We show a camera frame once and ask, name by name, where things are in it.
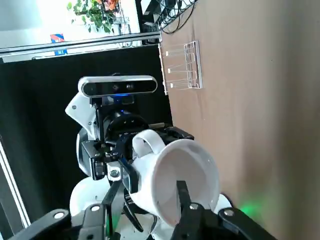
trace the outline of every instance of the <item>black wall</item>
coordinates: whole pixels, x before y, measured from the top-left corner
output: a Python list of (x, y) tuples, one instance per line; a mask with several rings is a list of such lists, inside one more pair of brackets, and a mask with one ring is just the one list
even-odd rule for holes
[(0, 136), (30, 220), (69, 208), (85, 177), (76, 159), (80, 126), (65, 114), (83, 76), (151, 75), (154, 94), (136, 97), (149, 123), (171, 123), (156, 46), (0, 64)]

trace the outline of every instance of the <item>brown table surface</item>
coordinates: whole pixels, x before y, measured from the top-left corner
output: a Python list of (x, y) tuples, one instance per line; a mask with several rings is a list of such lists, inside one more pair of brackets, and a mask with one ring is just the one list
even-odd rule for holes
[(319, 13), (316, 0), (199, 0), (162, 36), (164, 48), (200, 44), (204, 88), (169, 92), (174, 125), (213, 155), (222, 191), (281, 240), (320, 239)]

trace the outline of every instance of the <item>green leaves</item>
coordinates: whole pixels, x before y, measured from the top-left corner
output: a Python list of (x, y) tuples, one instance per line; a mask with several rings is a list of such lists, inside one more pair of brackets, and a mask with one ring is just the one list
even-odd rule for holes
[(73, 6), (73, 11), (77, 14), (79, 12), (78, 7), (75, 5)]
[(72, 8), (72, 3), (71, 3), (71, 2), (69, 2), (69, 3), (68, 3), (68, 5), (66, 6), (66, 9), (68, 9), (68, 11), (70, 11), (70, 10), (71, 10), (71, 8)]
[(89, 8), (88, 7), (89, 7), (88, 0), (86, 0), (84, 5), (83, 5), (82, 12), (86, 13), (87, 15), (89, 14)]
[(111, 25), (114, 24), (114, 19), (111, 16), (108, 17), (107, 19)]
[(98, 29), (101, 28), (101, 26), (103, 25), (101, 18), (98, 17), (96, 17), (93, 22)]
[(110, 29), (109, 29), (109, 27), (108, 27), (107, 25), (104, 25), (104, 26), (103, 26), (103, 30), (104, 30), (104, 32), (107, 33), (107, 34), (111, 32)]

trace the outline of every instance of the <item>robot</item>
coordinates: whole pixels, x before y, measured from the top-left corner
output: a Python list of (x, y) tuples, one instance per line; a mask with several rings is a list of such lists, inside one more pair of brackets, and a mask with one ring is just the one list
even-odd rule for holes
[[(138, 191), (139, 181), (139, 173), (132, 167), (137, 157), (132, 149), (133, 137), (153, 129), (166, 145), (179, 139), (194, 140), (177, 127), (164, 123), (149, 125), (130, 112), (135, 95), (152, 94), (157, 87), (157, 81), (146, 75), (79, 80), (78, 93), (65, 109), (82, 126), (76, 138), (78, 166), (94, 181), (107, 179), (110, 187), (101, 203), (94, 203), (74, 216), (66, 209), (53, 210), (11, 240), (120, 240), (116, 227), (122, 213), (137, 231), (145, 230), (136, 214), (147, 212), (135, 206), (129, 197), (129, 193)], [(177, 181), (176, 189), (181, 219), (168, 239), (275, 240), (237, 208), (223, 208), (215, 214), (192, 202), (185, 181)]]

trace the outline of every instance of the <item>potted plant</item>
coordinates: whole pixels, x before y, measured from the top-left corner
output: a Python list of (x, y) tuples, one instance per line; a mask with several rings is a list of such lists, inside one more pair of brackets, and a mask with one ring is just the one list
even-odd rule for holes
[(93, 24), (97, 32), (102, 29), (105, 33), (111, 32), (115, 16), (111, 10), (105, 10), (102, 6), (102, 0), (76, 0), (74, 5), (69, 2), (67, 9), (72, 10), (76, 18), (81, 17), (89, 33), (92, 31)]

